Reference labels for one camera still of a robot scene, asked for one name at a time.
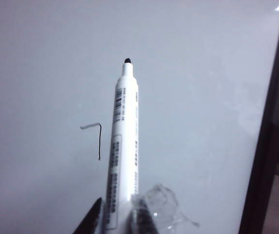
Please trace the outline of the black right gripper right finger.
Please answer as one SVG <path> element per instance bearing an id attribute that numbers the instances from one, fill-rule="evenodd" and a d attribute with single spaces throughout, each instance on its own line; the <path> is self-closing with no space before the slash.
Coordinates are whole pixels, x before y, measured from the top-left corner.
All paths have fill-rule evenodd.
<path id="1" fill-rule="evenodd" d="M 143 198 L 132 198 L 132 212 L 130 216 L 130 228 L 132 234 L 158 234 L 156 225 L 152 219 L 148 205 Z"/>

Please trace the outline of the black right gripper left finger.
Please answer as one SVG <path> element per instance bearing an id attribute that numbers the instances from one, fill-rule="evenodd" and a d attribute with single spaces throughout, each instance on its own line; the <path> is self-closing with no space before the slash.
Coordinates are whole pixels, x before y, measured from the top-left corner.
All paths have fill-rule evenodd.
<path id="1" fill-rule="evenodd" d="M 99 227 L 101 211 L 102 211 L 102 198 L 98 198 L 85 217 L 82 219 L 78 227 L 73 232 L 74 234 L 95 234 Z"/>

